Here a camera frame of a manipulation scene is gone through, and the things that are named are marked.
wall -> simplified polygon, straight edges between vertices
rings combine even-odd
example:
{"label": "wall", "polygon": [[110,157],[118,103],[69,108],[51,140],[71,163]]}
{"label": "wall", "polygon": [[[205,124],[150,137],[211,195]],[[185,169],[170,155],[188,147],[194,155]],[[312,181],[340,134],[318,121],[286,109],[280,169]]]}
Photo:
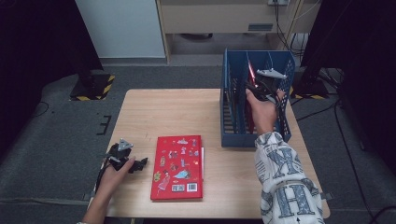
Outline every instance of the wall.
{"label": "wall", "polygon": [[155,0],[76,0],[100,58],[165,58]]}

blue bin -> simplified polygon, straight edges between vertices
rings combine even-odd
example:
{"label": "blue bin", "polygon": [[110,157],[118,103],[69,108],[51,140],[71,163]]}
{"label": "blue bin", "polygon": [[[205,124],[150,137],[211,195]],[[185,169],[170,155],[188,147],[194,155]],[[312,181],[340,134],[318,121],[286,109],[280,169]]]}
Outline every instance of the blue bin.
{"label": "blue bin", "polygon": [[286,93],[281,102],[283,116],[276,122],[276,131],[288,142],[291,132],[286,119],[286,104],[290,86],[294,78],[295,62],[290,51],[286,50],[225,50],[221,77],[220,115],[222,147],[254,147],[256,130],[248,131],[245,113],[245,82],[248,80],[248,62],[254,71],[274,68],[286,75],[276,79],[276,86]]}

red book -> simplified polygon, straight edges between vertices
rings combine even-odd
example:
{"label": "red book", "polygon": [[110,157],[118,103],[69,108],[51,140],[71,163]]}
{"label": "red book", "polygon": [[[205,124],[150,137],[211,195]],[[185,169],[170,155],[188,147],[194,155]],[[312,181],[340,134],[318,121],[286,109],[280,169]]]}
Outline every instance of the red book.
{"label": "red book", "polygon": [[203,154],[201,135],[158,137],[151,200],[203,198]]}

power outlet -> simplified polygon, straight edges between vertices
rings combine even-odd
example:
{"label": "power outlet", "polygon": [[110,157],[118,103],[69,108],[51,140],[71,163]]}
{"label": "power outlet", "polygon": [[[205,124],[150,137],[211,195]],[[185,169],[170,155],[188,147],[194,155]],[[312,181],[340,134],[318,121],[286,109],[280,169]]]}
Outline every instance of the power outlet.
{"label": "power outlet", "polygon": [[290,0],[268,0],[268,6],[274,6],[275,2],[277,2],[279,6],[287,6],[289,1]]}

patterned sleeve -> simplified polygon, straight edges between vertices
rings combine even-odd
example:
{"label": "patterned sleeve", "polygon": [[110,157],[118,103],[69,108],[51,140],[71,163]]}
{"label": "patterned sleeve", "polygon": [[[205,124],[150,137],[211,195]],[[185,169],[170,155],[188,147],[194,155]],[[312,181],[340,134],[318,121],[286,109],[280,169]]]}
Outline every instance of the patterned sleeve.
{"label": "patterned sleeve", "polygon": [[324,223],[318,188],[306,178],[296,151],[279,133],[262,134],[255,144],[264,224]]}

